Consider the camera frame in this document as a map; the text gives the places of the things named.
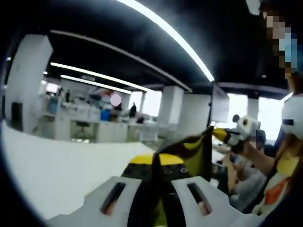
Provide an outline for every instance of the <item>pink object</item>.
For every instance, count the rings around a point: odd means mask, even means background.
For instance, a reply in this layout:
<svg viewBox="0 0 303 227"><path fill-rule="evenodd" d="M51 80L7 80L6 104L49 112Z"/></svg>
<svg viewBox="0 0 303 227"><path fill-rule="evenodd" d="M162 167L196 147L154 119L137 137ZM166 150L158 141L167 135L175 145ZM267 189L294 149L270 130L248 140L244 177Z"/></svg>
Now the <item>pink object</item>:
<svg viewBox="0 0 303 227"><path fill-rule="evenodd" d="M114 94L113 96L111 96L110 98L110 103L113 106L118 106L121 103L121 97L119 95Z"/></svg>

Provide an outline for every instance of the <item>window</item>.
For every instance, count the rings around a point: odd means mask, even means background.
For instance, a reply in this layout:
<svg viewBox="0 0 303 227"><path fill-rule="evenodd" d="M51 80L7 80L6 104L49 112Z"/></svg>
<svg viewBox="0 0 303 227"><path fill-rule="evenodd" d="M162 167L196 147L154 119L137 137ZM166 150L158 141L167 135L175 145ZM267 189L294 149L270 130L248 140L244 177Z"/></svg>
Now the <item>window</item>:
<svg viewBox="0 0 303 227"><path fill-rule="evenodd" d="M215 125L219 128L230 128L236 127L236 123L232 122L232 117L234 115L239 115L243 117L247 115L248 98L245 95L238 94L228 94L229 97L229 112L228 112L228 122L222 123L217 122Z"/></svg>
<svg viewBox="0 0 303 227"><path fill-rule="evenodd" d="M47 83L46 91L51 93L57 93L59 86L57 84Z"/></svg>
<svg viewBox="0 0 303 227"><path fill-rule="evenodd" d="M137 107L137 111L139 111L141 101L142 101L142 92L141 91L132 92L131 97L129 99L128 109L130 109L133 106L133 103L135 103Z"/></svg>
<svg viewBox="0 0 303 227"><path fill-rule="evenodd" d="M148 114L153 117L157 117L161 105L162 92L161 91L151 91L145 94L145 99L143 102L144 114Z"/></svg>
<svg viewBox="0 0 303 227"><path fill-rule="evenodd" d="M282 124L282 108L284 102L271 98L259 98L258 121L266 133L266 139L276 140Z"/></svg>

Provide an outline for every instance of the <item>face mask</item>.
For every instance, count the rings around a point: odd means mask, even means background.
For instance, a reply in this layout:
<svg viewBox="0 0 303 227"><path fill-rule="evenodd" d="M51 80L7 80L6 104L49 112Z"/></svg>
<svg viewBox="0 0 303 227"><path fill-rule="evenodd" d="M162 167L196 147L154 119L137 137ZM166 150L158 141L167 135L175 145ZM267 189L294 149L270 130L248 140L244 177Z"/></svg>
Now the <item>face mask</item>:
<svg viewBox="0 0 303 227"><path fill-rule="evenodd" d="M303 73L303 46L298 45L298 40L290 32L279 39L279 50L285 51L285 62L290 62L291 72Z"/></svg>

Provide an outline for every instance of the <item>fluorescent light strip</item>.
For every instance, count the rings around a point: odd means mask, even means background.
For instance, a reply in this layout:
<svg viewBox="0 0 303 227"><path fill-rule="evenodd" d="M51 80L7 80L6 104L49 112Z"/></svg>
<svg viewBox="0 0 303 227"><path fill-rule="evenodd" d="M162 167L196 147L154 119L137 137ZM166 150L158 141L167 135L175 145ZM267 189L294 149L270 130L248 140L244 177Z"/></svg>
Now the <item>fluorescent light strip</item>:
<svg viewBox="0 0 303 227"><path fill-rule="evenodd" d="M162 28L167 34L169 34L187 53L188 55L195 61L195 63L199 66L202 72L206 75L209 81L214 81L214 77L212 76L211 72L208 70L204 62L199 58L197 53L191 48L191 46L185 41L185 39L180 36L180 34L170 26L165 20L151 11L149 8L145 7L139 2L134 0L117 0L134 10L138 11L139 13L146 16L152 22L157 24L160 28Z"/></svg>
<svg viewBox="0 0 303 227"><path fill-rule="evenodd" d="M70 37L74 37L74 38L78 38L78 39L82 39L88 42L92 42L98 45L102 45L104 47L107 47L113 51L117 51L121 54L124 54L127 57L130 57L140 63L142 63L143 65L146 65L147 67L152 68L153 70L157 71L158 73L162 74L163 76L171 79L172 81L176 82L177 84L179 84L182 88L184 88L185 90L188 90L190 93L193 92L193 90L191 88L189 88L188 86L186 86L184 83L182 83L180 80L176 79L174 76L168 74L167 72L163 71L162 69L159 69L158 67L150 64L149 62L143 60L142 58L139 58L138 56L135 56L127 51L124 51L116 46L110 45L108 43L105 43L103 41L97 40L97 39L93 39L87 36L83 36L83 35L79 35L79 34L75 34L75 33L71 33L71 32L64 32L64 31L58 31L58 30L51 30L51 33L54 34L58 34L58 35L66 35L66 36L70 36Z"/></svg>
<svg viewBox="0 0 303 227"><path fill-rule="evenodd" d="M51 65L52 66L56 66L56 67L60 67L60 68L64 68L64 69L68 69L68 70L74 70L74 71L77 71L77 72L83 72L83 73L90 74L90 75L93 75L93 76L96 76L96 77L100 77L100 78L103 78L103 79L112 80L114 82L125 84L127 86L131 86L131 87L134 87L134 88L142 90L142 91L146 91L146 92L153 91L153 90L150 90L148 88L145 88L145 87L142 87L142 86L139 86L139 85L136 85L136 84L133 84L133 83L121 80L121 79L117 79L117 78L114 78L114 77L106 76L106 75L103 75L103 74L100 74L100 73L96 73L96 72L92 72L92 71L88 71L88 70L83 70L83 69L76 68L76 67L73 67L73 66L58 64L58 63L54 63L54 62L51 62Z"/></svg>
<svg viewBox="0 0 303 227"><path fill-rule="evenodd" d="M109 86L109 85L92 82L92 81L85 80L85 79L70 77L70 76L66 76L66 75L60 75L60 77L64 78L64 79L74 80L74 81L77 81L77 82L82 82L82 83L85 83L85 84L91 84L91 85L94 85L94 86L97 86L97 87L104 87L104 88L107 88L107 89L110 89L110 90L119 91L119 92L126 93L126 94L131 94L132 93L131 91L128 91L128 90L124 90L124 89L121 89L121 88L112 87L112 86Z"/></svg>
<svg viewBox="0 0 303 227"><path fill-rule="evenodd" d="M288 95L286 95L284 98L281 99L281 102L285 102L287 99L289 99L291 96L293 95L292 93L289 93Z"/></svg>

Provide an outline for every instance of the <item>blue container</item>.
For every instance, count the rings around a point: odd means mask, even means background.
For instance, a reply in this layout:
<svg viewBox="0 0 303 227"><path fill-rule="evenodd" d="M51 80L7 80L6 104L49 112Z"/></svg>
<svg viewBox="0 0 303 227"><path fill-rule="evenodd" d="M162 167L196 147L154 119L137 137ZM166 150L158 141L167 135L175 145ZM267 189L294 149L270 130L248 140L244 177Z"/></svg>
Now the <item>blue container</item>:
<svg viewBox="0 0 303 227"><path fill-rule="evenodd" d="M101 120L102 121L109 121L109 117L110 117L110 110L102 110L101 111L101 116L100 116L100 118L101 118Z"/></svg>
<svg viewBox="0 0 303 227"><path fill-rule="evenodd" d="M55 114L57 112L58 100L51 99L49 104L49 112Z"/></svg>

